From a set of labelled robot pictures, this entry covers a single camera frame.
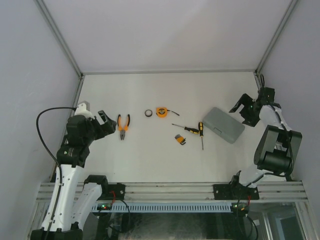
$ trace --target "black tape roll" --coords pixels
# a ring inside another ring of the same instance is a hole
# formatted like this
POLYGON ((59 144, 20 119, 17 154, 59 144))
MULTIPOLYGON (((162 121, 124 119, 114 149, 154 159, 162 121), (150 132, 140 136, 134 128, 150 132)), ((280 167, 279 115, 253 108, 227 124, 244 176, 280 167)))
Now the black tape roll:
POLYGON ((146 116, 146 117, 148 117, 148 118, 150 118, 151 116, 152 116, 152 110, 150 110, 150 109, 147 109, 147 110, 145 110, 145 112, 144 112, 144 115, 146 116))

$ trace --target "screwdriver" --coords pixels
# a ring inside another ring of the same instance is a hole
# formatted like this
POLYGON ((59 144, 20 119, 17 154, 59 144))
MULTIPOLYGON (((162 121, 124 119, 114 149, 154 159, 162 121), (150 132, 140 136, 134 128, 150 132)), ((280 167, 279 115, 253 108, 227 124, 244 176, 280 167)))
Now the screwdriver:
POLYGON ((192 134, 199 134, 199 130, 196 128, 191 128, 191 127, 186 127, 186 126, 180 126, 177 124, 172 123, 172 125, 183 128, 184 130, 187 130, 188 132, 192 133, 192 134))
POLYGON ((204 150, 204 124, 202 123, 202 121, 199 122, 198 128, 199 128, 199 134, 202 142, 202 150, 204 150))

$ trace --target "gray plastic case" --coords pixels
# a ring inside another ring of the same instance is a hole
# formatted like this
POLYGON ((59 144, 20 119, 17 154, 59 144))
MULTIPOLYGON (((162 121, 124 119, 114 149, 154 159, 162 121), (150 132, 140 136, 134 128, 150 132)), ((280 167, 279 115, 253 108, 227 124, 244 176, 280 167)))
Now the gray plastic case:
POLYGON ((202 122, 208 129, 230 144, 233 144, 245 130, 245 126, 242 123, 238 122, 217 107, 214 107, 203 118, 202 122))

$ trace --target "hand tool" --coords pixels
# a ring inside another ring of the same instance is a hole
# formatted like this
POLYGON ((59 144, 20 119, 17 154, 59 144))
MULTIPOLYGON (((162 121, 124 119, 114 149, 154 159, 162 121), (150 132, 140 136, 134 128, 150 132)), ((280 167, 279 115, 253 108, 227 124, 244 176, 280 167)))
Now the hand tool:
POLYGON ((150 109, 145 110, 144 115, 148 118, 152 116, 152 111, 150 109))
POLYGON ((121 140, 124 140, 125 139, 125 136, 126 136, 126 131, 128 131, 128 127, 129 127, 129 124, 130 124, 130 114, 127 115, 127 121, 126 121, 126 124, 125 126, 122 128, 121 126, 121 115, 119 114, 118 115, 118 130, 120 131, 120 139, 121 140))
POLYGON ((180 126, 180 125, 177 125, 177 124, 174 124, 174 123, 171 123, 171 124, 174 125, 174 126, 183 128, 184 130, 187 130, 188 132, 190 132, 190 133, 192 133, 192 134, 199 134, 199 130, 196 129, 196 128, 191 128, 191 127, 186 127, 186 126, 180 126))
POLYGON ((180 143, 181 145, 185 145, 186 144, 186 138, 184 138, 183 136, 181 136, 180 134, 176 135, 174 137, 178 143, 180 143))
POLYGON ((172 112, 172 113, 180 116, 180 114, 176 113, 175 111, 168 110, 166 107, 157 107, 156 108, 156 114, 158 115, 159 118, 164 118, 165 116, 167 116, 168 112, 172 112))
POLYGON ((202 121, 199 122, 198 128, 199 128, 199 134, 202 142, 202 150, 204 150, 204 124, 202 123, 202 121))

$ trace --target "screwdriver handle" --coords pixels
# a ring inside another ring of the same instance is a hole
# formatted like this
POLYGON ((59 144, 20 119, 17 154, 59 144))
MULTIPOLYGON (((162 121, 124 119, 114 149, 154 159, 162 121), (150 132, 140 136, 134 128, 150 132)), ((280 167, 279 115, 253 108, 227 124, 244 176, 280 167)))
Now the screwdriver handle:
POLYGON ((204 136, 204 124, 201 122, 199 122, 198 124, 198 128, 199 128, 199 134, 200 134, 200 137, 203 137, 204 136))
POLYGON ((199 130, 196 128, 191 128, 191 127, 184 127, 184 130, 189 131, 192 134, 199 134, 199 130))

